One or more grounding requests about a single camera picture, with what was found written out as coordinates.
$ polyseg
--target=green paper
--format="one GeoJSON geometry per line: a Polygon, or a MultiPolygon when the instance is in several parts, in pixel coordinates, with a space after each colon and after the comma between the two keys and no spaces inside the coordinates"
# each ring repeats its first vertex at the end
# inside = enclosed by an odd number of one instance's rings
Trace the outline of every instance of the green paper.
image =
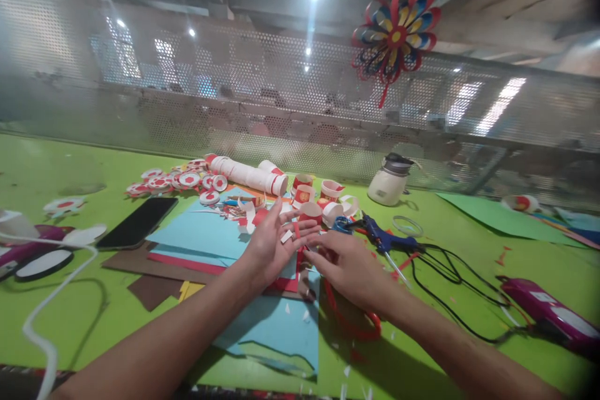
{"type": "Polygon", "coordinates": [[[556,228],[528,217],[523,212],[506,209],[500,202],[460,194],[438,193],[437,195],[449,201],[458,209],[462,209],[471,217],[502,233],[537,241],[588,248],[586,245],[565,236],[556,228]]]}

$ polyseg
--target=black cable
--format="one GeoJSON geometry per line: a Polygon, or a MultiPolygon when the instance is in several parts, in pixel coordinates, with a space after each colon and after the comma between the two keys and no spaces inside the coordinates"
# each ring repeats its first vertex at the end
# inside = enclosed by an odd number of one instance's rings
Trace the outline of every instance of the black cable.
{"type": "MultiPolygon", "coordinates": [[[[495,286],[493,286],[491,283],[489,283],[487,280],[485,280],[483,277],[481,277],[477,272],[475,272],[475,270],[473,270],[473,268],[471,266],[469,266],[461,257],[459,257],[458,255],[454,254],[453,252],[443,249],[437,245],[433,245],[433,244],[422,244],[422,246],[424,248],[431,248],[431,249],[436,249],[436,250],[440,250],[442,252],[442,254],[446,257],[449,265],[452,267],[451,269],[448,268],[447,266],[445,266],[441,261],[438,261],[437,258],[435,258],[434,256],[430,255],[430,254],[426,254],[425,252],[421,253],[420,255],[420,260],[422,260],[424,263],[426,263],[429,267],[433,268],[437,273],[439,273],[443,278],[447,279],[448,281],[450,281],[453,284],[465,284],[467,286],[469,286],[471,289],[473,289],[474,291],[476,291],[477,293],[479,293],[480,295],[482,295],[483,297],[485,297],[487,300],[492,301],[494,304],[498,305],[498,306],[505,306],[505,307],[509,307],[509,304],[504,304],[502,302],[499,302],[496,299],[493,299],[492,297],[489,297],[487,295],[485,295],[483,292],[481,292],[478,288],[476,288],[475,286],[473,286],[471,283],[469,283],[468,281],[464,280],[460,273],[458,272],[458,270],[456,269],[456,267],[454,267],[454,264],[452,263],[450,257],[448,256],[448,254],[454,256],[456,259],[458,259],[459,261],[461,261],[478,279],[480,279],[485,285],[487,285],[489,288],[491,288],[494,292],[498,293],[499,295],[501,295],[503,298],[504,294],[495,286]],[[453,279],[449,276],[447,276],[446,274],[442,273],[434,264],[432,264],[430,261],[427,261],[426,258],[424,258],[424,256],[427,255],[429,258],[433,259],[434,261],[436,261],[440,266],[442,266],[445,270],[447,270],[449,273],[451,273],[452,275],[454,275],[456,277],[456,279],[453,279]]],[[[416,272],[416,266],[414,263],[414,259],[411,260],[411,266],[412,266],[412,277],[414,278],[415,283],[417,283],[417,285],[423,289],[423,291],[425,291],[426,293],[428,293],[434,300],[436,300],[449,314],[451,314],[459,323],[462,324],[462,326],[469,331],[473,336],[475,336],[476,338],[481,339],[484,342],[487,342],[489,344],[501,344],[504,341],[506,341],[506,339],[508,339],[512,334],[521,331],[521,330],[525,330],[527,329],[526,327],[512,327],[510,330],[508,330],[507,332],[505,332],[504,334],[502,334],[501,336],[495,338],[495,339],[489,339],[488,337],[484,337],[482,335],[480,335],[479,333],[477,333],[473,328],[471,328],[470,326],[468,326],[466,324],[465,321],[463,321],[461,319],[461,317],[454,312],[454,310],[452,308],[450,308],[441,298],[439,298],[437,295],[435,295],[433,292],[431,292],[428,288],[426,288],[417,278],[417,272],[416,272]]]]}

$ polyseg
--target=window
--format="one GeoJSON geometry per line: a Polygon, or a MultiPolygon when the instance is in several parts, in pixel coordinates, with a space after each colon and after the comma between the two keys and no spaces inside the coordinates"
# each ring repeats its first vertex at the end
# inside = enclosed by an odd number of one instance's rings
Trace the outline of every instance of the window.
{"type": "Polygon", "coordinates": [[[120,19],[117,19],[115,23],[110,17],[107,17],[106,23],[108,23],[108,28],[111,32],[123,75],[130,78],[142,78],[129,28],[120,19]]]}
{"type": "Polygon", "coordinates": [[[158,62],[161,65],[162,73],[166,84],[178,83],[177,70],[175,69],[175,53],[173,46],[160,39],[154,40],[154,46],[158,53],[158,62]]]}
{"type": "Polygon", "coordinates": [[[482,82],[474,82],[462,86],[456,100],[452,103],[448,111],[448,125],[456,125],[463,118],[464,113],[467,112],[467,108],[477,95],[477,92],[479,92],[482,84],[482,82]]]}
{"type": "Polygon", "coordinates": [[[486,116],[481,119],[481,122],[475,128],[474,134],[477,136],[487,136],[489,131],[492,129],[494,124],[498,122],[498,119],[510,104],[510,102],[519,93],[523,84],[527,81],[526,78],[511,78],[506,84],[502,92],[498,97],[498,100],[489,108],[486,116]]]}

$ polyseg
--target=pink hair dryer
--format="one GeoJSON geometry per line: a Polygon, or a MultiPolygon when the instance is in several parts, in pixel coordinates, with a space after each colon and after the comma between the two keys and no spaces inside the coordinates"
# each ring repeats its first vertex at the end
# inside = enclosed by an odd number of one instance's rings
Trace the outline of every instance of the pink hair dryer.
{"type": "Polygon", "coordinates": [[[500,288],[535,320],[534,333],[592,361],[598,359],[600,332],[536,283],[497,277],[500,288]]]}

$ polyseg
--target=power cord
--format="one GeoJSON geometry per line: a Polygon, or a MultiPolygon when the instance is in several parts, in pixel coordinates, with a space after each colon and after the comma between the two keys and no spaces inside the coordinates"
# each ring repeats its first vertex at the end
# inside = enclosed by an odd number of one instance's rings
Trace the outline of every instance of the power cord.
{"type": "Polygon", "coordinates": [[[53,241],[52,239],[38,239],[32,237],[22,237],[22,236],[12,236],[10,234],[4,234],[0,232],[0,236],[2,238],[10,239],[10,240],[21,240],[21,241],[29,241],[29,242],[37,242],[41,244],[55,244],[63,247],[70,248],[84,248],[89,250],[92,256],[83,264],[81,264],[77,269],[75,269],[65,280],[58,286],[42,303],[36,306],[36,308],[31,311],[27,319],[25,319],[25,323],[23,324],[23,334],[35,345],[42,349],[42,351],[46,354],[46,373],[44,373],[44,378],[42,380],[42,384],[39,388],[39,392],[37,393],[36,400],[46,400],[50,393],[52,392],[52,388],[54,386],[54,382],[56,380],[56,368],[58,366],[58,352],[56,351],[56,347],[52,344],[52,342],[48,341],[46,338],[38,335],[33,329],[33,321],[39,314],[39,312],[48,305],[63,289],[64,287],[71,282],[79,273],[85,269],[89,263],[95,260],[96,256],[98,256],[98,250],[92,246],[82,246],[77,244],[69,244],[68,242],[62,241],[53,241]]]}
{"type": "MultiPolygon", "coordinates": [[[[485,336],[480,335],[473,328],[471,328],[450,306],[448,306],[447,303],[445,303],[441,298],[439,298],[437,295],[435,295],[433,292],[431,292],[428,288],[426,288],[423,285],[423,283],[421,283],[419,281],[419,279],[417,278],[416,266],[415,266],[414,259],[413,259],[411,261],[411,266],[412,266],[412,277],[414,278],[415,283],[417,283],[417,285],[421,289],[423,289],[423,291],[425,291],[426,293],[428,293],[434,300],[436,300],[449,314],[452,315],[452,317],[454,317],[459,323],[461,323],[462,326],[467,331],[469,331],[473,336],[475,336],[476,338],[479,338],[482,341],[487,342],[489,344],[501,344],[501,343],[505,342],[513,334],[519,333],[521,331],[527,331],[529,329],[527,326],[524,326],[524,327],[520,326],[512,318],[512,316],[510,316],[508,314],[508,312],[506,311],[506,308],[510,308],[511,306],[514,307],[514,305],[510,302],[510,300],[508,300],[506,298],[506,296],[498,288],[496,288],[495,286],[493,286],[490,282],[488,282],[487,280],[485,280],[475,270],[473,270],[473,268],[471,266],[469,266],[460,256],[458,256],[457,254],[451,252],[450,250],[443,249],[443,248],[441,248],[441,247],[439,247],[437,245],[434,245],[434,244],[422,244],[422,247],[427,248],[427,249],[435,249],[435,250],[441,251],[442,254],[446,257],[446,260],[448,261],[450,267],[447,267],[441,261],[439,261],[437,258],[435,258],[433,255],[428,254],[426,252],[421,253],[421,257],[419,258],[420,260],[422,260],[425,264],[427,264],[428,266],[430,266],[431,268],[433,268],[437,273],[439,273],[443,278],[447,279],[451,283],[453,283],[453,284],[465,284],[466,286],[468,286],[469,288],[471,288],[473,291],[477,292],[480,296],[484,297],[485,299],[487,299],[491,303],[499,306],[502,309],[502,311],[515,324],[515,326],[512,327],[511,329],[509,329],[507,332],[505,332],[501,336],[499,336],[497,338],[494,338],[494,339],[491,339],[489,337],[485,337],[485,336]],[[461,263],[463,263],[465,265],[465,267],[467,267],[480,281],[482,281],[487,287],[489,287],[492,291],[494,291],[497,294],[497,298],[493,298],[493,297],[490,297],[490,296],[484,294],[480,289],[476,288],[470,282],[468,282],[465,279],[463,279],[461,277],[460,273],[458,272],[458,270],[456,269],[456,267],[454,266],[454,264],[453,264],[452,260],[450,259],[449,255],[453,256],[458,261],[460,261],[461,263]],[[435,261],[440,267],[442,267],[446,271],[446,273],[443,273],[438,267],[436,267],[436,265],[434,265],[431,261],[428,261],[428,259],[426,258],[426,256],[427,256],[427,258],[431,258],[433,261],[435,261]]],[[[523,317],[527,320],[527,317],[520,310],[517,309],[517,311],[519,311],[523,315],[523,317]]]]}

